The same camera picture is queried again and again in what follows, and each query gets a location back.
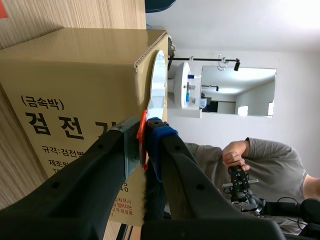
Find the white plate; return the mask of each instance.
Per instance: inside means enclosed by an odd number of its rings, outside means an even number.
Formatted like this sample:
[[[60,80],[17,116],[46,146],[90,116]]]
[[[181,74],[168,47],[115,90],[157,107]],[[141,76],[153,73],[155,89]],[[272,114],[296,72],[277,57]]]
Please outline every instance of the white plate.
[[[166,95],[166,61],[162,50],[156,54],[150,87],[150,100],[146,109],[146,120],[162,118]]]

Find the man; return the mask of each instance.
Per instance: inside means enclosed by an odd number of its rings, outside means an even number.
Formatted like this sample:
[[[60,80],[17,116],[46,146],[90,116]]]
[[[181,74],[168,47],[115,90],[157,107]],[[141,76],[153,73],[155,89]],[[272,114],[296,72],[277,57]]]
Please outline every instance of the man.
[[[277,202],[290,197],[301,203],[304,199],[320,199],[320,178],[311,177],[304,169],[298,153],[283,143],[248,137],[244,141],[231,142],[225,149],[209,145],[186,143],[204,173],[227,199],[222,184],[230,183],[228,167],[239,165],[249,173],[250,179],[259,183],[251,184],[250,190],[259,198]],[[268,217],[276,221],[282,231],[299,234],[297,219]]]

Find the track light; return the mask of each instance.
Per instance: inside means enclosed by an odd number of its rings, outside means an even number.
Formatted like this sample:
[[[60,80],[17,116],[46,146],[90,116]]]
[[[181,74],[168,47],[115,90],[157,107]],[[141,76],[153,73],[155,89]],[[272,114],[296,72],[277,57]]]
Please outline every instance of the track light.
[[[240,67],[240,60],[237,58],[233,70],[238,71],[239,67]]]
[[[173,60],[178,60],[178,61],[215,61],[218,62],[218,70],[220,71],[224,71],[226,70],[228,63],[229,62],[235,62],[235,66],[234,66],[234,70],[238,71],[239,67],[240,67],[240,60],[238,58],[236,59],[226,59],[225,57],[221,58],[221,54],[219,54],[219,58],[218,59],[214,59],[214,58],[194,58],[194,56],[191,56],[189,58],[186,57],[169,57],[168,58],[169,63],[168,63],[168,70],[170,70],[170,66]]]

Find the ceiling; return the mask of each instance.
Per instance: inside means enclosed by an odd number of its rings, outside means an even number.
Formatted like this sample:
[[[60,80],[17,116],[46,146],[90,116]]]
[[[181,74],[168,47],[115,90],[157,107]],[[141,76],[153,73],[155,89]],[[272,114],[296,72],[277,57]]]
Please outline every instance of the ceiling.
[[[176,0],[146,14],[178,49],[320,52],[320,0]]]
[[[219,91],[215,87],[202,87],[202,92],[236,96],[274,81],[275,74],[275,69],[240,67],[238,71],[234,71],[233,67],[227,67],[224,71],[219,71],[216,66],[203,66],[201,85],[218,86]]]

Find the orange clip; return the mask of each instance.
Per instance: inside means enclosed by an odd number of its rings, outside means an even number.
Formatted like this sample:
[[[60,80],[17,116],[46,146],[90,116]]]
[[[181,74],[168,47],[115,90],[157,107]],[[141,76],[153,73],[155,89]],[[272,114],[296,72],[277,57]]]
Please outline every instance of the orange clip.
[[[136,134],[136,139],[139,141],[139,157],[140,157],[140,165],[142,169],[146,171],[148,169],[147,165],[147,151],[145,149],[145,130],[146,130],[146,122],[147,122],[147,110],[143,110],[140,118],[140,125],[138,132]]]

